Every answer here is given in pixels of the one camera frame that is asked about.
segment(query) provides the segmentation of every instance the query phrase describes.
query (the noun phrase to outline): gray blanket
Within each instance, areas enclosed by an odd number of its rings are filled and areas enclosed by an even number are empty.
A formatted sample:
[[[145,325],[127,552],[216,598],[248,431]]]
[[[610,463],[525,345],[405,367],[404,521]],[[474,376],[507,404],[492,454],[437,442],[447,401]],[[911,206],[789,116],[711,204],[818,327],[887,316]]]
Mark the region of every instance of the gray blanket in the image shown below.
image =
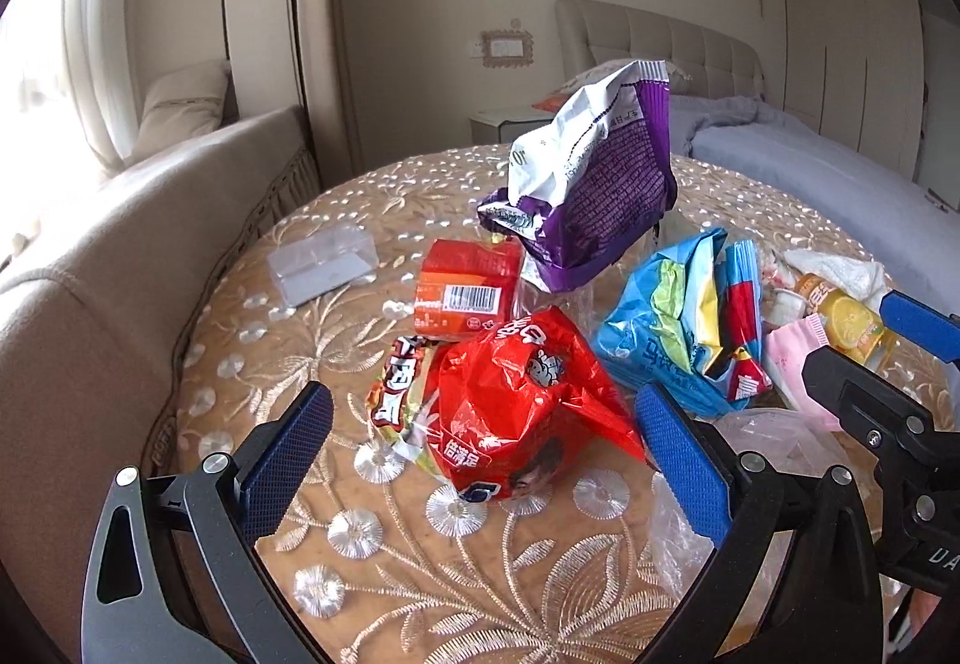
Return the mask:
[[[935,207],[923,187],[752,98],[671,98],[670,149],[796,196],[859,241],[902,291],[960,313],[960,215]],[[950,383],[958,402],[952,367]]]

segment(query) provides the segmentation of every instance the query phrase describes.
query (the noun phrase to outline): blue gripper pad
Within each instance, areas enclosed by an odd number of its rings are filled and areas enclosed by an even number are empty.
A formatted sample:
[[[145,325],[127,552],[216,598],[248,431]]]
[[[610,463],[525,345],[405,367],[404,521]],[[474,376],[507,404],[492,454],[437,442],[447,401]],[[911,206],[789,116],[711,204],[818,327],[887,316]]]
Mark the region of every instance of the blue gripper pad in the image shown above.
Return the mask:
[[[891,290],[880,302],[883,325],[936,355],[944,363],[960,359],[960,323],[926,304]]]
[[[317,382],[301,396],[240,487],[241,528],[251,547],[277,531],[333,426],[333,397],[325,386]]]
[[[668,393],[645,385],[635,400],[637,427],[696,533],[720,547],[733,525],[730,490],[690,419]]]

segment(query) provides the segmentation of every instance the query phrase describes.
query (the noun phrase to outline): blue snack bag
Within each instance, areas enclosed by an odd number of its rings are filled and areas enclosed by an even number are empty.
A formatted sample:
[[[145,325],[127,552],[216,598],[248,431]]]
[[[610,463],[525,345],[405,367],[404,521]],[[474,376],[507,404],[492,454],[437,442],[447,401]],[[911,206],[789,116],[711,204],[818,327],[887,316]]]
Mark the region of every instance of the blue snack bag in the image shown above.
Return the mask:
[[[726,240],[725,229],[709,229],[655,253],[630,275],[620,303],[592,343],[619,384],[639,389],[661,382],[684,409],[703,417],[742,409],[767,388],[755,323],[760,301],[755,245],[737,242],[718,261]],[[728,284],[747,285],[733,288],[730,309]],[[744,309],[744,298],[752,309]],[[731,348],[723,346],[721,320],[723,335],[733,335]],[[744,373],[753,371],[760,374],[759,384],[744,381]]]

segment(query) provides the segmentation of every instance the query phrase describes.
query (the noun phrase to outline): light switch plate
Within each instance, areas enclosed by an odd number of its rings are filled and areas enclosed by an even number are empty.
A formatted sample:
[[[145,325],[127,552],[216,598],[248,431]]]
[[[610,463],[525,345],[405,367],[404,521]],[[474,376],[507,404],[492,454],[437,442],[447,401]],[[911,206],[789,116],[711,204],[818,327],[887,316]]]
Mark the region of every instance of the light switch plate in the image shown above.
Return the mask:
[[[490,56],[523,56],[523,41],[520,38],[494,38],[490,42]]]

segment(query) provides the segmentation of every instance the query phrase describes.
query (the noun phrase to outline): purple snack bag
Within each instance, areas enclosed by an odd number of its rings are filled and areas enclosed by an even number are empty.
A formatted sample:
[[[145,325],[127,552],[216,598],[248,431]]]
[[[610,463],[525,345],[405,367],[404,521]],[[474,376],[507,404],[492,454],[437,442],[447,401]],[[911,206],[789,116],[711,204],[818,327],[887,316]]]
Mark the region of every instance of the purple snack bag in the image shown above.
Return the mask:
[[[507,186],[477,214],[489,231],[520,239],[535,285],[585,285],[673,207],[668,101],[666,64],[635,61],[515,140]]]

